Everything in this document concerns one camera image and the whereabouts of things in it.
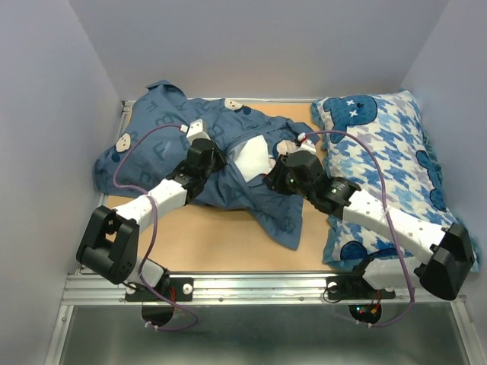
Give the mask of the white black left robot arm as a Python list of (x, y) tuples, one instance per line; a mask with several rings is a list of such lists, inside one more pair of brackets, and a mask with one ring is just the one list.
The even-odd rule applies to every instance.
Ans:
[(154, 300), (169, 292), (165, 269), (138, 256), (140, 233), (153, 227), (167, 213), (182, 208), (204, 189), (211, 173), (225, 166), (217, 145), (208, 137), (190, 142), (186, 158), (149, 192), (115, 208), (96, 208), (88, 221), (76, 260), (112, 284), (143, 285)]

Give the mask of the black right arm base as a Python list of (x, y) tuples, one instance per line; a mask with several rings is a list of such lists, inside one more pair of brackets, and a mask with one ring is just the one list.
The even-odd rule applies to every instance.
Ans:
[(382, 300), (396, 298), (395, 290), (374, 289), (359, 274), (345, 272), (326, 278), (326, 286), (322, 292), (322, 298), (327, 303), (339, 303), (344, 300), (364, 300), (371, 304), (377, 304)]

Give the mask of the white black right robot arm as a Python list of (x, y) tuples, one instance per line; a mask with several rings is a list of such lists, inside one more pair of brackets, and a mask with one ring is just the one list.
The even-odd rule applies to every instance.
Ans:
[(371, 230), (399, 250), (400, 277), (408, 289), (412, 276), (442, 300), (457, 298), (475, 256), (468, 230), (422, 221), (376, 199), (357, 183), (331, 177), (309, 151), (282, 155), (264, 177), (267, 187), (282, 195), (299, 195), (318, 211)]

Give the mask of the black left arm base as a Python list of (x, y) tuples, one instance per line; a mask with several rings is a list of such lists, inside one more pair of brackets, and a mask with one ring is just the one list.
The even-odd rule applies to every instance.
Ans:
[[(153, 288), (160, 296), (174, 302), (193, 300), (194, 278), (190, 276), (164, 273)], [(161, 298), (150, 291), (144, 284), (129, 282), (124, 300), (129, 303), (161, 302)]]

